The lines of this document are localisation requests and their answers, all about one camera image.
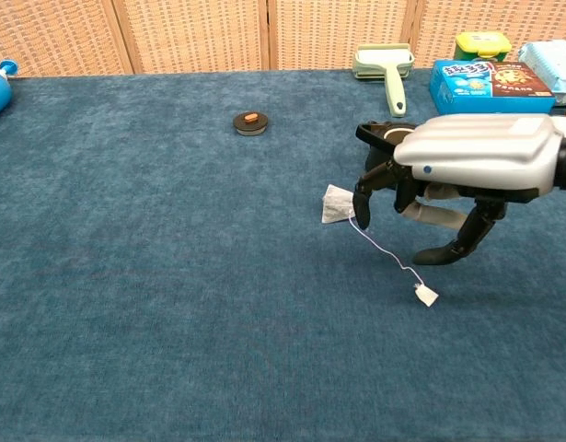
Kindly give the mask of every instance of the white robot hand casing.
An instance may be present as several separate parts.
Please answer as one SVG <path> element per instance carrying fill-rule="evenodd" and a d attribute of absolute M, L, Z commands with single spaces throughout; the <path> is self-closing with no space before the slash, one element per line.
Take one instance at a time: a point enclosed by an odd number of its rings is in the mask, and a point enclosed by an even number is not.
<path fill-rule="evenodd" d="M 546 114 L 454 114 L 428 120 L 395 148 L 417 180 L 519 191 L 553 188 L 566 119 Z"/>
<path fill-rule="evenodd" d="M 472 253 L 505 217 L 508 203 L 527 204 L 555 188 L 566 191 L 566 117 L 443 115 L 413 130 L 402 129 L 396 143 L 387 137 L 393 127 L 373 122 L 359 132 L 359 126 L 356 134 L 369 143 L 371 152 L 374 148 L 387 157 L 369 153 L 367 163 L 374 161 L 354 188 L 352 207 L 360 228 L 367 228 L 372 193 L 394 189 L 393 206 L 399 214 L 458 229 L 450 243 L 416 253 L 416 264 L 456 262 Z M 445 223 L 444 214 L 429 212 L 416 200 L 443 188 L 475 201 L 467 216 L 456 214 Z"/>

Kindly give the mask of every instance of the white string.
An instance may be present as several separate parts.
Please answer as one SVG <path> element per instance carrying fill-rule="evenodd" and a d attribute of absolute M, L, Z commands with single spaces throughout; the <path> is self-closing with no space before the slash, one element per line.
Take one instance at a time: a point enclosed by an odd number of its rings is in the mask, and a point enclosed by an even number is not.
<path fill-rule="evenodd" d="M 423 282 L 423 280 L 420 278 L 420 276 L 417 274 L 417 272 L 415 270 L 413 270 L 411 267 L 405 267 L 403 266 L 403 264 L 401 263 L 401 261 L 399 260 L 399 258 L 394 254 L 391 253 L 389 250 L 385 250 L 383 249 L 381 246 L 379 246 L 378 244 L 376 244 L 368 235 L 366 235 L 360 228 L 358 228 L 354 222 L 352 221 L 352 217 L 353 217 L 353 212 L 350 213 L 350 216 L 348 216 L 348 220 L 350 221 L 350 224 L 352 225 L 352 227 L 354 227 L 354 229 L 360 233 L 363 237 L 365 237 L 366 239 L 368 239 L 369 241 L 371 241 L 373 243 L 373 245 L 378 248 L 379 250 L 381 250 L 382 252 L 386 253 L 387 255 L 392 256 L 395 261 L 397 261 L 397 263 L 399 264 L 399 267 L 401 267 L 401 270 L 409 270 L 410 272 L 412 272 L 416 278 L 418 278 L 418 281 L 420 281 L 420 284 L 425 285 L 425 283 Z"/>

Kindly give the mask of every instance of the small round lid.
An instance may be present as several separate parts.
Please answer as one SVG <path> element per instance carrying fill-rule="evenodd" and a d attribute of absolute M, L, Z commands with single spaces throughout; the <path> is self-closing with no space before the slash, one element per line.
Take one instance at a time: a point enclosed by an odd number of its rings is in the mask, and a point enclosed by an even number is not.
<path fill-rule="evenodd" d="M 17 73 L 18 65 L 12 60 L 3 60 L 0 62 L 0 69 L 5 71 L 8 76 L 14 76 Z"/>
<path fill-rule="evenodd" d="M 250 111 L 234 118 L 234 127 L 242 135 L 258 135 L 266 130 L 268 117 L 263 113 Z"/>

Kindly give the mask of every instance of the wicker screen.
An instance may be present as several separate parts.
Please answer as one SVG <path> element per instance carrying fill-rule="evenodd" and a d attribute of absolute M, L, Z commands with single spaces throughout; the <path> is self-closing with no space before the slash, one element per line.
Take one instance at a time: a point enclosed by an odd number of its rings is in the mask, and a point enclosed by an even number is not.
<path fill-rule="evenodd" d="M 469 30 L 498 30 L 512 43 L 506 60 L 517 60 L 529 41 L 566 40 L 566 0 L 420 0 L 419 30 L 413 32 L 417 67 L 452 58 L 455 36 Z"/>
<path fill-rule="evenodd" d="M 271 65 L 349 68 L 362 43 L 401 38 L 407 0 L 269 0 Z"/>
<path fill-rule="evenodd" d="M 268 68 L 265 0 L 114 1 L 136 72 Z"/>
<path fill-rule="evenodd" d="M 0 0 L 0 60 L 18 62 L 18 76 L 130 72 L 113 19 L 101 0 Z"/>

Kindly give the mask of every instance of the tea bag tag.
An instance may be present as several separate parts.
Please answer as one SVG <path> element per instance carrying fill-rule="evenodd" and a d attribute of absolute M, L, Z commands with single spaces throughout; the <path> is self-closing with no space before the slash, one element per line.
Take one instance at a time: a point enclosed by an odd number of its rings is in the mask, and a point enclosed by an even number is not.
<path fill-rule="evenodd" d="M 415 285 L 415 294 L 427 307 L 430 307 L 438 299 L 438 294 L 424 284 Z"/>

